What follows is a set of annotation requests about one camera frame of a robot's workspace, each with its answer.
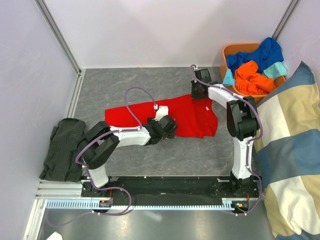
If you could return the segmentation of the red t shirt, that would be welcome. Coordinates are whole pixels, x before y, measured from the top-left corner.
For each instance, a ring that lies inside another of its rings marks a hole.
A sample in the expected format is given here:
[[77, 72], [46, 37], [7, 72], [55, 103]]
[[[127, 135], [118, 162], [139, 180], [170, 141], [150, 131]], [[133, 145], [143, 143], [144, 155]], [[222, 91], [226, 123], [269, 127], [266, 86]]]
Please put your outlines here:
[[[178, 137], [213, 137], [218, 129], [218, 118], [212, 110], [209, 98], [192, 99], [190, 94], [171, 99], [158, 100], [159, 106], [168, 106], [168, 115], [175, 119]], [[105, 110], [105, 121], [110, 126], [131, 128], [138, 122], [125, 106]]]

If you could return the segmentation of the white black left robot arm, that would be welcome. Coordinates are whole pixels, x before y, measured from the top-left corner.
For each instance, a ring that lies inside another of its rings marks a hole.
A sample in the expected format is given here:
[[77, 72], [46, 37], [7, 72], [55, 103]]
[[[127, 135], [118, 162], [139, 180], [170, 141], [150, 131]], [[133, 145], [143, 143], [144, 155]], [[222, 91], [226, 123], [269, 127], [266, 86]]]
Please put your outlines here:
[[92, 191], [104, 197], [110, 191], [106, 162], [115, 149], [155, 145], [164, 139], [173, 139], [177, 128], [175, 119], [169, 115], [160, 119], [149, 117], [146, 124], [137, 127], [114, 127], [100, 121], [77, 144], [76, 162], [87, 169], [93, 181]]

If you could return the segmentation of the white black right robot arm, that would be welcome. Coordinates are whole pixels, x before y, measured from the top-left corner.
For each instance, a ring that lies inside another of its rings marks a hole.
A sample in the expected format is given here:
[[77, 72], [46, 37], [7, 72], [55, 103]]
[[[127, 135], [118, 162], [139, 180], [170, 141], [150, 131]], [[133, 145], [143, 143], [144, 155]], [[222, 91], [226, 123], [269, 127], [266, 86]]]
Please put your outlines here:
[[256, 101], [252, 96], [241, 96], [212, 81], [206, 68], [190, 66], [191, 97], [209, 98], [226, 109], [226, 126], [233, 137], [234, 161], [230, 173], [229, 191], [235, 197], [242, 196], [254, 186], [252, 174], [253, 143], [261, 127]]

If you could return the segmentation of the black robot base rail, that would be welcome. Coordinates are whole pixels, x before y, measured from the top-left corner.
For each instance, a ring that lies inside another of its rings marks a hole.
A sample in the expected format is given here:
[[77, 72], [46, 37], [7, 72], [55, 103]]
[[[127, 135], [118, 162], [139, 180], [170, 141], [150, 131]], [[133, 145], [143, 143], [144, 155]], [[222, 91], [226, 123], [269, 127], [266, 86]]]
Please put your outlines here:
[[236, 186], [229, 176], [120, 176], [96, 189], [90, 181], [82, 183], [83, 197], [126, 198], [119, 190], [127, 190], [132, 198], [140, 196], [160, 196], [187, 194], [213, 198], [256, 198], [259, 196], [257, 182], [249, 180]]

